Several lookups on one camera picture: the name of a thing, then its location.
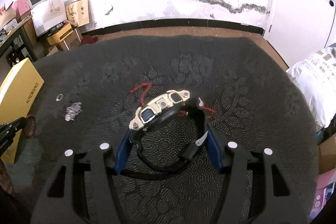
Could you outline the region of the white paper shopping bag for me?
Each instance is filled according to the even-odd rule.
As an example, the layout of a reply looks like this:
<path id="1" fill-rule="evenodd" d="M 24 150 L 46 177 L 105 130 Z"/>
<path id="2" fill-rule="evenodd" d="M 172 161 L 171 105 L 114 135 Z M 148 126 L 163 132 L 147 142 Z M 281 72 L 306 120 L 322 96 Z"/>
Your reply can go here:
<path id="1" fill-rule="evenodd" d="M 67 19 L 63 0 L 47 0 L 31 10 L 37 36 L 46 33 L 52 27 Z"/>

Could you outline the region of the yellow flat carton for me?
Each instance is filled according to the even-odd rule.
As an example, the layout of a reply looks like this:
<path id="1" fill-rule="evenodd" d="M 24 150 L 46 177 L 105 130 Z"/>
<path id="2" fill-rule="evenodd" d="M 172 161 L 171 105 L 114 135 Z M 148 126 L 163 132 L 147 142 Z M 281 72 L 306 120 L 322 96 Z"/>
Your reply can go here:
<path id="1" fill-rule="evenodd" d="M 47 41 L 50 45 L 60 43 L 67 36 L 72 33 L 73 29 L 70 23 L 66 24 L 63 28 L 47 37 Z"/>

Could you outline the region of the pink box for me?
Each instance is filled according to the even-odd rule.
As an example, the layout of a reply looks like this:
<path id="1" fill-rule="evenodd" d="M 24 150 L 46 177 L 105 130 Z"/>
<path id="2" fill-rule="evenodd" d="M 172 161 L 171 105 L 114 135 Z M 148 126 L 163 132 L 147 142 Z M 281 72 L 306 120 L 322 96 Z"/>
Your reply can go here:
<path id="1" fill-rule="evenodd" d="M 29 0 L 17 0 L 12 8 L 16 12 L 16 20 L 18 22 L 24 20 L 27 16 L 31 15 L 31 9 L 29 6 Z"/>

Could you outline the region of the black speaker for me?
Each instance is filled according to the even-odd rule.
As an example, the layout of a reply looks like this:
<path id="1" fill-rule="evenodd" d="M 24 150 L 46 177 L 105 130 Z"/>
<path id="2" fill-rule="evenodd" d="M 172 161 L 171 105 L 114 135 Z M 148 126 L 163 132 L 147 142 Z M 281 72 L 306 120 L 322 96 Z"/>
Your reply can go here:
<path id="1" fill-rule="evenodd" d="M 21 50 L 10 50 L 10 52 L 6 55 L 6 61 L 10 67 L 13 67 L 20 61 L 24 60 L 26 57 L 22 53 Z"/>

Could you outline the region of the white door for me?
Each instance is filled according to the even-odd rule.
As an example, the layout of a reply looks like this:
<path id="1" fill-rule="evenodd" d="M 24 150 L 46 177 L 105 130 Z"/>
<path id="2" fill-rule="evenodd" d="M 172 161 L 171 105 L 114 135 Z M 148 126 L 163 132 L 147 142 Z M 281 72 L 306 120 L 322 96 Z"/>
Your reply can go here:
<path id="1" fill-rule="evenodd" d="M 273 0 L 265 38 L 291 67 L 325 46 L 334 14 L 329 0 Z"/>

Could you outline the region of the tan paper gift bag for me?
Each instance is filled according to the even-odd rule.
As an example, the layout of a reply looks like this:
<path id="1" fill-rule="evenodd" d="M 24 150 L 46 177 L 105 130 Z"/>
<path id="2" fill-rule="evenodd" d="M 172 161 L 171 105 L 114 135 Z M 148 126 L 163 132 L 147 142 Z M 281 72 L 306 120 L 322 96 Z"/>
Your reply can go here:
<path id="1" fill-rule="evenodd" d="M 66 15 L 70 24 L 81 27 L 90 23 L 88 0 L 78 0 L 66 6 Z"/>

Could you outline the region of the black floral table mat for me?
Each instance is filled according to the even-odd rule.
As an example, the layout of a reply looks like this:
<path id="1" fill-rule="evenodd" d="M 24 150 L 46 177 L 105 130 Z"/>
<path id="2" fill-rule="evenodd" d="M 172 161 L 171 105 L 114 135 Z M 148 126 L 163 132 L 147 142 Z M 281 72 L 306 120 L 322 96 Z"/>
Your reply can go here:
<path id="1" fill-rule="evenodd" d="M 252 40 L 130 36 L 34 67 L 9 170 L 31 223 L 307 223 L 314 119 Z"/>

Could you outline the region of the yellow open cardboard box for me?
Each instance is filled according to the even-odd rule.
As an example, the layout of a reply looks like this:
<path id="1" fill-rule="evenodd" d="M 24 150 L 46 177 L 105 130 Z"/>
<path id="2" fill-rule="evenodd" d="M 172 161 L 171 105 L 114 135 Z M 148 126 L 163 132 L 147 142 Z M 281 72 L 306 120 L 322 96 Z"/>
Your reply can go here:
<path id="1" fill-rule="evenodd" d="M 25 117 L 27 125 L 21 135 L 33 136 L 35 118 L 29 112 L 43 84 L 44 80 L 28 58 L 14 65 L 1 84 L 1 125 Z M 10 164 L 15 163 L 15 158 L 1 156 Z"/>

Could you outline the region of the white plastic sack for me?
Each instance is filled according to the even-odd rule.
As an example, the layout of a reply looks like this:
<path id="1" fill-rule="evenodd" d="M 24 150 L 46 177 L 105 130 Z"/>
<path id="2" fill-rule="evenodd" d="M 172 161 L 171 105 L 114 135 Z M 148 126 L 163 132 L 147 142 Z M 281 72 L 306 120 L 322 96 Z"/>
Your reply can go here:
<path id="1" fill-rule="evenodd" d="M 335 44 L 311 53 L 286 74 L 302 93 L 316 124 L 329 126 L 335 116 Z"/>

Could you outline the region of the brown cardboard carton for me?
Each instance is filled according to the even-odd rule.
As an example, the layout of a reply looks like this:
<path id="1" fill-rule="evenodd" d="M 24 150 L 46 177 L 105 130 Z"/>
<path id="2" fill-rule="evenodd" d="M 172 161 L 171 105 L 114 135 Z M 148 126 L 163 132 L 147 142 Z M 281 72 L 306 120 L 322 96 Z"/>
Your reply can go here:
<path id="1" fill-rule="evenodd" d="M 81 46 L 82 38 L 80 30 L 75 28 L 65 39 L 56 44 L 56 48 L 60 51 L 73 50 Z"/>

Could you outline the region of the red cloth on floor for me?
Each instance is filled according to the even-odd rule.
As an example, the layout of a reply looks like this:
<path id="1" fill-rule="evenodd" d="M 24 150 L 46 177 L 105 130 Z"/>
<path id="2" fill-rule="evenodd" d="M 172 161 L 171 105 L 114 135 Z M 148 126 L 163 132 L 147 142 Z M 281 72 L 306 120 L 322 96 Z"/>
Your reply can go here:
<path id="1" fill-rule="evenodd" d="M 86 45 L 86 44 L 94 44 L 98 41 L 97 36 L 90 36 L 90 35 L 84 35 L 81 39 L 81 44 Z"/>

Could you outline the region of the black gold wrist watch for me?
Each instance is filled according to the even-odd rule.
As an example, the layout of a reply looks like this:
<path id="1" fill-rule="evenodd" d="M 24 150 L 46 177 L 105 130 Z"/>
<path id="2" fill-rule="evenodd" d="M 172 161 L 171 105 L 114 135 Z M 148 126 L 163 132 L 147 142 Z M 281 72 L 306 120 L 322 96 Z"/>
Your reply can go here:
<path id="1" fill-rule="evenodd" d="M 200 155 L 208 137 L 207 117 L 201 99 L 191 96 L 187 90 L 168 90 L 157 96 L 135 112 L 129 124 L 131 144 L 136 146 L 138 158 L 156 174 L 146 174 L 128 170 L 129 176 L 139 175 L 143 180 L 174 176 L 186 170 Z M 159 166 L 146 158 L 142 138 L 150 132 L 166 127 L 175 119 L 188 118 L 197 130 L 197 138 L 185 144 L 179 151 L 177 161 Z"/>

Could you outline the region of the black desk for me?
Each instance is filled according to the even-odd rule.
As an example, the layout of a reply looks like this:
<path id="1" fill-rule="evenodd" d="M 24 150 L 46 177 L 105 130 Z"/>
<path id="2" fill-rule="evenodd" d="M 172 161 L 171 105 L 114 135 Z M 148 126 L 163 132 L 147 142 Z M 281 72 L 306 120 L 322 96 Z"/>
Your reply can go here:
<path id="1" fill-rule="evenodd" d="M 4 53 L 7 51 L 8 48 L 12 46 L 12 43 L 14 42 L 14 39 L 18 36 L 21 37 L 23 42 L 23 47 L 27 50 L 29 56 L 31 57 L 31 60 L 33 62 L 37 61 L 38 58 L 33 50 L 33 45 L 28 37 L 28 34 L 24 28 L 25 24 L 32 19 L 33 17 L 31 15 L 27 16 L 25 19 L 23 19 L 15 28 L 13 31 L 11 31 L 6 38 L 1 42 L 1 50 L 0 50 L 0 57 L 4 55 Z"/>

